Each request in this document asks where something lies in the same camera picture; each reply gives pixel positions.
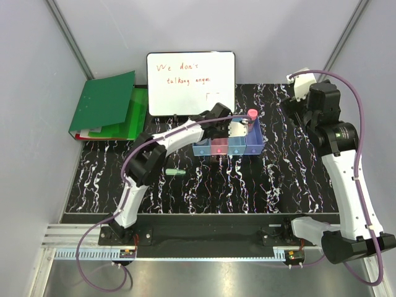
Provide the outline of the purple plastic bin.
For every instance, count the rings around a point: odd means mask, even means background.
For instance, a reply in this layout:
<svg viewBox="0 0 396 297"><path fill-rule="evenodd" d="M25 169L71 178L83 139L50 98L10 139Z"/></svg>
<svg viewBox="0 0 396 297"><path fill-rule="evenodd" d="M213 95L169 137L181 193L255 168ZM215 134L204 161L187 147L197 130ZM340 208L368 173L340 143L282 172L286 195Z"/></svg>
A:
<svg viewBox="0 0 396 297"><path fill-rule="evenodd" d="M262 153L264 141L258 118L254 121L251 131L245 137L245 142L245 155L260 155Z"/></svg>

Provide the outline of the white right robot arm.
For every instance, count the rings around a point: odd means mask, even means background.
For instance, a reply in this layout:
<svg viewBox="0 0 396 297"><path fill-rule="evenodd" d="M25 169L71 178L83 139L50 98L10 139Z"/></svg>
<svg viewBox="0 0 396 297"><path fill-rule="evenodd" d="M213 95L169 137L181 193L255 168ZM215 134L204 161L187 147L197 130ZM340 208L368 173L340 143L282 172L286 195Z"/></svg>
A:
<svg viewBox="0 0 396 297"><path fill-rule="evenodd" d="M362 167L355 166L359 138L354 125L340 116L340 91L329 80L294 81L295 96L282 106L308 134L330 177L340 215L338 228L311 217L298 217L281 229L288 245L305 239L322 248L333 264L369 257L377 243L382 252L395 247L395 236L385 233L369 200Z"/></svg>

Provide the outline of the light blue bin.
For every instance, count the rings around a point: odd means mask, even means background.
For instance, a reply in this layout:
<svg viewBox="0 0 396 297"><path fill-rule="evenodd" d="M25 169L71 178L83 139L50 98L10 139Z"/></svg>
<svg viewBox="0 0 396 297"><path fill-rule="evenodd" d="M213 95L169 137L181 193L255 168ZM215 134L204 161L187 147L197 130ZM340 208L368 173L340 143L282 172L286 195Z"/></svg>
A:
<svg viewBox="0 0 396 297"><path fill-rule="evenodd" d="M192 145L192 151L194 156L202 157L211 155L211 140L208 139L208 145L205 146L197 146L196 143Z"/></svg>
<svg viewBox="0 0 396 297"><path fill-rule="evenodd" d="M230 137L228 139L228 155L243 155L245 149L245 137Z"/></svg>

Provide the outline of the clear jar of clips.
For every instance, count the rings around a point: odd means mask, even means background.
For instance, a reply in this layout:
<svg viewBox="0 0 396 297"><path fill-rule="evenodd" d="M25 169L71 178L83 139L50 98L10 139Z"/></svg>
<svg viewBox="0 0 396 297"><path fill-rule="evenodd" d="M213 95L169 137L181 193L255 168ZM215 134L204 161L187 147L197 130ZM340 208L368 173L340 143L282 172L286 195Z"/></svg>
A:
<svg viewBox="0 0 396 297"><path fill-rule="evenodd" d="M205 146L208 145L208 139L201 140L200 142L196 142L197 146Z"/></svg>

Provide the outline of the pink plastic bin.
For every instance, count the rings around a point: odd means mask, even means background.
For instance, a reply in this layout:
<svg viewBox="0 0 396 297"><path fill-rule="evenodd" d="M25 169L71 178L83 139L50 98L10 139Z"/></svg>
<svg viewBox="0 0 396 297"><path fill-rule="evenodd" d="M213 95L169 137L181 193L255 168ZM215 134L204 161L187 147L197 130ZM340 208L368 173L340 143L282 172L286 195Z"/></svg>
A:
<svg viewBox="0 0 396 297"><path fill-rule="evenodd" d="M227 155L228 154L228 138L213 139L210 141L211 155Z"/></svg>

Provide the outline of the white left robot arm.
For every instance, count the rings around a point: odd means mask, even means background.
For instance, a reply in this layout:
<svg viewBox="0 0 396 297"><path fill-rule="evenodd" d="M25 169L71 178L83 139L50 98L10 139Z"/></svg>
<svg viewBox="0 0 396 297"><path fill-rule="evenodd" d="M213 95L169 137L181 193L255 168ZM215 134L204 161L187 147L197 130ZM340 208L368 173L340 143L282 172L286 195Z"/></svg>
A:
<svg viewBox="0 0 396 297"><path fill-rule="evenodd" d="M166 158L173 152L206 139L229 136L231 111L221 103L212 110L190 117L184 124L159 134L140 133L133 143L121 168L124 190L116 211L108 225L112 238L121 245L133 239L131 228L137 221L137 213L151 184L159 177Z"/></svg>

